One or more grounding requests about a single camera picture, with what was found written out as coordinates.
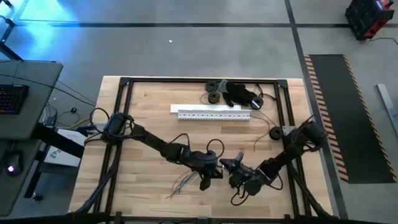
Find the concrete floor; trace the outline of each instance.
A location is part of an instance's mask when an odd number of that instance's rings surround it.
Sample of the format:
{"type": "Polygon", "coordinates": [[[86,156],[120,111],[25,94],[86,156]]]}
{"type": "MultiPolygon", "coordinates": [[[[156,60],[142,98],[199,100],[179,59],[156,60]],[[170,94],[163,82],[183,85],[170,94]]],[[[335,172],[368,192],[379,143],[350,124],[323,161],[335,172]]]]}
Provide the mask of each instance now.
{"type": "MultiPolygon", "coordinates": [[[[104,75],[302,78],[289,27],[52,27],[47,22],[85,23],[289,23],[283,1],[272,0],[11,0],[16,26],[6,45],[26,60],[64,64],[60,80],[95,101],[104,75]]],[[[346,24],[347,0],[290,0],[296,23],[346,24]]],[[[390,23],[398,23],[396,16],[390,23]]],[[[378,127],[392,165],[398,169],[398,139],[380,102],[385,83],[398,103],[398,46],[391,40],[358,42],[347,28],[298,28],[305,54],[345,54],[378,127]]],[[[384,28],[376,37],[395,37],[384,28]]],[[[92,108],[54,91],[58,111],[92,108]]],[[[63,123],[75,117],[65,116],[63,123]]],[[[8,218],[67,212],[75,176],[46,175],[33,205],[22,197],[8,218]]],[[[396,222],[397,184],[340,183],[348,218],[396,222]]]]}

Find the black rubber mat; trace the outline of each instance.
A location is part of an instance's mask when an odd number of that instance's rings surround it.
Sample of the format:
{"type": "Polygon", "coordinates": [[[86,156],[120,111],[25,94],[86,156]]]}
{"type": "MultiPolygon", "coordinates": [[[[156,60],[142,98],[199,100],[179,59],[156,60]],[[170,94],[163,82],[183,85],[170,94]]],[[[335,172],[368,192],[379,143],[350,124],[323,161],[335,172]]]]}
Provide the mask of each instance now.
{"type": "Polygon", "coordinates": [[[346,57],[307,55],[305,60],[341,179],[349,184],[396,182],[346,57]]]}

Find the white plastic strip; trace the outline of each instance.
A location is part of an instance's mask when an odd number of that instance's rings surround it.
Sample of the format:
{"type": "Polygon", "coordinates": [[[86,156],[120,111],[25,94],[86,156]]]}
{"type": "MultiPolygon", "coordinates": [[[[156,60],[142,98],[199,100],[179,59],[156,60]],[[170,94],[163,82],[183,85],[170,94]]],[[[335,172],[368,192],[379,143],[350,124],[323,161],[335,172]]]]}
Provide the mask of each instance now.
{"type": "Polygon", "coordinates": [[[248,121],[251,110],[179,110],[178,119],[248,121]]]}
{"type": "Polygon", "coordinates": [[[179,110],[240,110],[241,105],[230,107],[228,105],[170,105],[170,113],[178,113],[179,110]]]}

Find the keyboard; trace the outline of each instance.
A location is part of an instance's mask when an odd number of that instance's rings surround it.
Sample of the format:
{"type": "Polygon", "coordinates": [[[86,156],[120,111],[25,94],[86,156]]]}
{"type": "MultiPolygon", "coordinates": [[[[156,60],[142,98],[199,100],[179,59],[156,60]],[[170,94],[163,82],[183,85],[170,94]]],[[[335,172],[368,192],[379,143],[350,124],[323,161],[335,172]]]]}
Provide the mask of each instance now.
{"type": "Polygon", "coordinates": [[[0,85],[0,114],[19,114],[29,86],[0,85]]]}

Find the wooden table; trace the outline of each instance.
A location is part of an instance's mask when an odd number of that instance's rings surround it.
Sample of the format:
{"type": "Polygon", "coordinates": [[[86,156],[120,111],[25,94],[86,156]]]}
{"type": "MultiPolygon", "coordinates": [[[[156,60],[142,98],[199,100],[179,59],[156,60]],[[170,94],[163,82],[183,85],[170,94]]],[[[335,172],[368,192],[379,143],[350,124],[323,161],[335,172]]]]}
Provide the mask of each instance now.
{"type": "MultiPolygon", "coordinates": [[[[97,107],[112,113],[120,77],[104,77],[97,107]]],[[[310,116],[308,101],[301,79],[287,79],[295,123],[300,124],[310,116]]],[[[255,91],[254,85],[246,85],[255,91]]],[[[274,88],[261,85],[264,93],[274,95],[274,88]]],[[[194,121],[178,120],[176,114],[170,114],[171,104],[201,104],[204,93],[202,83],[153,83],[134,82],[129,114],[137,124],[154,133],[165,141],[172,140],[180,133],[188,133],[192,150],[204,151],[210,139],[219,138],[225,144],[223,158],[235,158],[239,151],[244,152],[243,162],[256,167],[264,159],[275,157],[282,152],[281,141],[273,141],[269,136],[260,139],[253,151],[254,141],[265,134],[267,124],[252,118],[250,121],[194,121]]],[[[261,111],[279,125],[276,103],[264,97],[261,111]]],[[[252,115],[265,118],[258,111],[252,115]]],[[[105,115],[95,114],[95,123],[105,123],[105,115]]],[[[184,138],[177,142],[186,144],[184,138]]],[[[69,210],[75,211],[89,197],[98,184],[105,143],[96,141],[86,146],[80,171],[69,210]]],[[[221,147],[211,146],[217,155],[221,147]]],[[[325,176],[318,152],[306,153],[302,157],[308,188],[322,207],[331,213],[330,199],[326,188],[325,176]]],[[[125,140],[119,165],[118,180],[114,193],[112,213],[139,217],[235,217],[235,218],[283,218],[292,215],[292,202],[289,192],[286,168],[280,172],[284,188],[276,191],[263,186],[255,196],[249,197],[238,207],[230,204],[236,190],[228,185],[228,173],[224,179],[211,180],[211,186],[205,191],[199,190],[200,179],[188,186],[180,195],[166,199],[171,193],[174,181],[188,168],[167,162],[160,154],[141,142],[125,140]]],[[[108,187],[104,190],[101,211],[104,211],[108,187]]],[[[302,196],[299,192],[300,211],[303,213],[302,196]]]]}

